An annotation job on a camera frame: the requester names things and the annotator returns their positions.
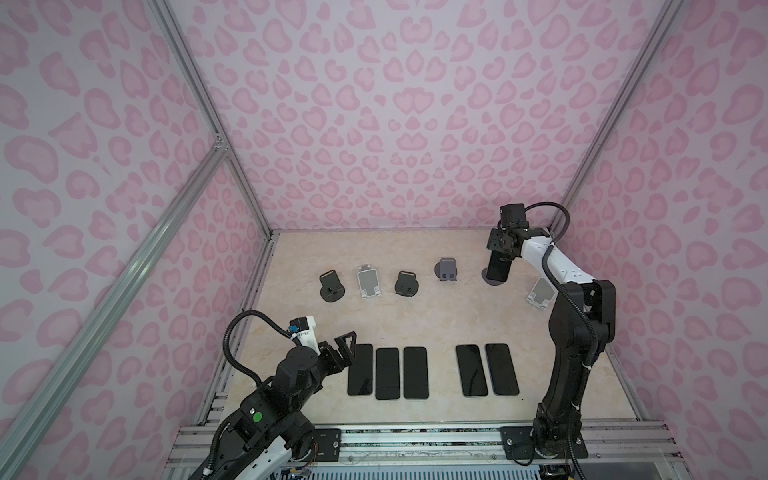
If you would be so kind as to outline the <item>white folding phone stand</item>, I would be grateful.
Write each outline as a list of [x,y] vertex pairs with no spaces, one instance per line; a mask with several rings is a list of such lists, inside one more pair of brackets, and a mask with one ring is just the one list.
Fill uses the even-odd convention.
[[540,310],[547,310],[555,299],[557,290],[546,278],[539,278],[526,297],[526,301]]

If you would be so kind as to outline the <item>teal phone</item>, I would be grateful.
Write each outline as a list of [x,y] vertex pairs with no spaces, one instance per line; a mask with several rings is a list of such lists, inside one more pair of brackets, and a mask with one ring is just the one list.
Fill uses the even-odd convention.
[[406,399],[429,398],[427,349],[409,346],[403,349],[403,396]]
[[465,397],[485,397],[488,386],[479,346],[476,344],[457,345],[455,348],[458,370]]

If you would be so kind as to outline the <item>grey round stand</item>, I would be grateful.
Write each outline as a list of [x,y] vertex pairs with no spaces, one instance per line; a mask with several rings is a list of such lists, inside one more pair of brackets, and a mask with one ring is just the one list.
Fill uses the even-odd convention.
[[331,269],[319,276],[320,296],[327,303],[334,303],[344,297],[346,289],[336,270]]

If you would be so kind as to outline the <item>purple phone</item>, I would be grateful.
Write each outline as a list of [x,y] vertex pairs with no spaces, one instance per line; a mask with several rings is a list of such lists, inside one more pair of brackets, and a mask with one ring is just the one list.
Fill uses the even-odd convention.
[[506,343],[488,343],[485,353],[494,393],[499,396],[519,395],[520,387],[509,346]]

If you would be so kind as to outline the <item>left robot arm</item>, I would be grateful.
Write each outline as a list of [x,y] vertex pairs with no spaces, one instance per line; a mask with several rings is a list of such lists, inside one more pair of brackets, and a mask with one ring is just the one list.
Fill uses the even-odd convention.
[[295,346],[275,374],[247,395],[221,422],[193,479],[267,479],[293,462],[314,458],[315,426],[302,413],[329,375],[355,360],[357,334],[317,348]]

